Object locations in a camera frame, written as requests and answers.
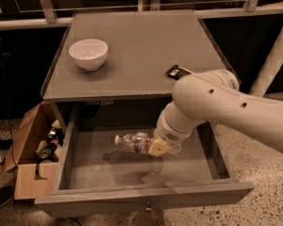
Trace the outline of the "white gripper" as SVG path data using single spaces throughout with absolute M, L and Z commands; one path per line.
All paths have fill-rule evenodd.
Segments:
M 149 147 L 148 153 L 159 157 L 168 153 L 172 147 L 170 144 L 181 144 L 192 133 L 192 123 L 188 120 L 172 123 L 166 115 L 160 115 L 155 129 L 155 137 Z

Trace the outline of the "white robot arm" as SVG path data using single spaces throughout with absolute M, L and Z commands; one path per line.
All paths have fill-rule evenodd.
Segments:
M 283 153 L 283 101 L 240 92 L 237 76 L 224 69 L 191 73 L 175 82 L 172 101 L 159 115 L 148 153 L 168 153 L 206 121 L 235 129 Z

